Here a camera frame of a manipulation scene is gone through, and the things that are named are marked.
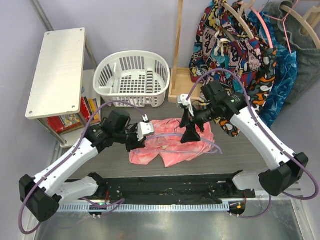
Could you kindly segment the lilac plastic hanger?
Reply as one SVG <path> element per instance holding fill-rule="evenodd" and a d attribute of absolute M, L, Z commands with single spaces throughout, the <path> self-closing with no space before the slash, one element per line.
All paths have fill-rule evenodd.
<path fill-rule="evenodd" d="M 200 154 L 217 152 L 222 153 L 221 148 L 215 144 L 214 134 L 209 123 L 204 125 L 202 132 L 198 126 L 196 131 L 201 140 L 198 142 L 181 143 L 181 138 L 186 128 L 180 128 L 179 118 L 170 118 L 165 120 L 153 120 L 154 134 L 148 136 L 145 148 L 138 148 L 134 153 L 182 153 L 182 154 Z"/>

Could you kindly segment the pink patterned shorts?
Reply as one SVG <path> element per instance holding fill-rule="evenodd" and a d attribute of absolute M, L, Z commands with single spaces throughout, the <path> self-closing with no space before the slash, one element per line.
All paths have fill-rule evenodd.
<path fill-rule="evenodd" d="M 154 135 L 148 137 L 144 148 L 132 150 L 129 162 L 136 165 L 148 165 L 157 156 L 163 160 L 166 168 L 185 161 L 191 161 L 204 153 L 216 152 L 210 123 L 204 124 L 204 132 L 197 127 L 196 132 L 201 140 L 197 142 L 181 143 L 186 128 L 180 128 L 179 118 L 152 120 Z"/>

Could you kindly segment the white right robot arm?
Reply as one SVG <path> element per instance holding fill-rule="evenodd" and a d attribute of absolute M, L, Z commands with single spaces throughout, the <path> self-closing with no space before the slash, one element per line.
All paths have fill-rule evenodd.
<path fill-rule="evenodd" d="M 245 173 L 240 171 L 226 184 L 226 193 L 233 198 L 244 190 L 262 187 L 271 196 L 282 194 L 303 175 L 303 168 L 309 159 L 303 153 L 295 153 L 283 144 L 260 120 L 253 107 L 247 105 L 245 95 L 236 92 L 229 95 L 219 82 L 201 87 L 208 104 L 195 108 L 187 94 L 177 97 L 177 106 L 184 110 L 180 123 L 186 128 L 181 143 L 199 142 L 196 129 L 205 130 L 205 123 L 217 117 L 225 118 L 243 133 L 264 159 L 268 169 L 265 172 Z"/>

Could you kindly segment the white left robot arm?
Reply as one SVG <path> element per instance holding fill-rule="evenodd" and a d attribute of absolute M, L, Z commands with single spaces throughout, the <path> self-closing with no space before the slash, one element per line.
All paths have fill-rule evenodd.
<path fill-rule="evenodd" d="M 31 177 L 22 176 L 18 182 L 23 206 L 43 223 L 50 219 L 63 204 L 93 196 L 100 200 L 107 192 L 104 179 L 97 173 L 67 183 L 66 180 L 82 165 L 114 143 L 123 144 L 128 152 L 145 147 L 147 136 L 153 135 L 153 124 L 145 117 L 130 124 L 128 112 L 116 109 L 101 123 L 89 126 L 71 149 L 47 169 Z"/>

